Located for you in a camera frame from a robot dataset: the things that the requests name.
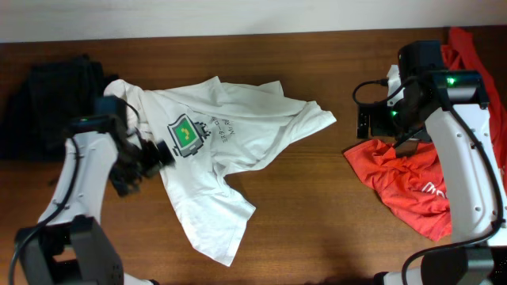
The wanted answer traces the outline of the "white graphic t-shirt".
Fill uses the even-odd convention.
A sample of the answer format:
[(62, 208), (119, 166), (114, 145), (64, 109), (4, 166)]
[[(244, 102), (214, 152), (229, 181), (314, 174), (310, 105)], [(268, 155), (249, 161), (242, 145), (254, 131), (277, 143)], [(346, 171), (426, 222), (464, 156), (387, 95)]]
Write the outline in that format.
[(291, 99), (279, 82), (196, 85), (147, 90), (118, 79), (105, 95), (128, 103), (128, 124), (164, 142), (175, 163), (162, 183), (191, 246), (231, 265), (254, 206), (227, 175), (265, 168), (290, 144), (335, 122), (313, 101)]

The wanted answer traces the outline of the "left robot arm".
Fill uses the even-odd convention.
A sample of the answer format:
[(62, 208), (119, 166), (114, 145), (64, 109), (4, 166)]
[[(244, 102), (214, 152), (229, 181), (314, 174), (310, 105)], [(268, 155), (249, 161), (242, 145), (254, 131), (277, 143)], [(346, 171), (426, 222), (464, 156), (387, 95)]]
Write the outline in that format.
[(38, 223), (17, 232), (8, 282), (20, 264), (29, 284), (145, 284), (125, 272), (101, 228), (105, 189), (111, 182), (119, 196), (130, 195), (144, 177), (173, 164), (163, 141), (129, 142), (117, 115), (72, 121), (55, 192)]

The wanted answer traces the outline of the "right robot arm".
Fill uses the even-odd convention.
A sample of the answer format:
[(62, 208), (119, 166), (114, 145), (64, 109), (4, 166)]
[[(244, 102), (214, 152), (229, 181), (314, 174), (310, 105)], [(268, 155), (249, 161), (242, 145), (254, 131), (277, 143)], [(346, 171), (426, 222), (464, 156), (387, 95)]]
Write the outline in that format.
[(378, 84), (387, 98), (362, 103), (389, 122), (401, 145), (423, 132), (436, 147), (450, 199), (452, 243), (410, 256), (400, 272), (375, 284), (503, 284), (506, 282), (506, 194), (494, 156), (489, 99), (473, 70), (392, 66)]

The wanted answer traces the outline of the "black folded clothes pile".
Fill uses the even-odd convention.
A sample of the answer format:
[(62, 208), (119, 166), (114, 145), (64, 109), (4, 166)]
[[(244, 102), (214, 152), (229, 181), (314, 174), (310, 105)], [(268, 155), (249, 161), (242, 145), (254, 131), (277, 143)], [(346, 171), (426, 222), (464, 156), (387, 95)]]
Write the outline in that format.
[(95, 99), (117, 80), (88, 55), (33, 66), (8, 100), (1, 122), (1, 159), (60, 162), (64, 129), (74, 118), (93, 113)]

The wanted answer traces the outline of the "red printed t-shirt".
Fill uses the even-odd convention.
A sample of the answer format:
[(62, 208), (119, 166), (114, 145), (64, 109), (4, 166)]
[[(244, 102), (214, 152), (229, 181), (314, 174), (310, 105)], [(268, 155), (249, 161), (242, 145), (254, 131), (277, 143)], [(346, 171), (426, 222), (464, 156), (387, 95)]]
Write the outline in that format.
[[(444, 64), (451, 70), (477, 70), (490, 98), (490, 134), (494, 154), (506, 182), (506, 110), (494, 78), (482, 64), (470, 32), (450, 28), (441, 48)], [(362, 142), (344, 152), (359, 180), (376, 191), (384, 205), (408, 226), (432, 241), (452, 234), (448, 191), (436, 148), (418, 145), (414, 155), (398, 158), (394, 145), (379, 139)]]

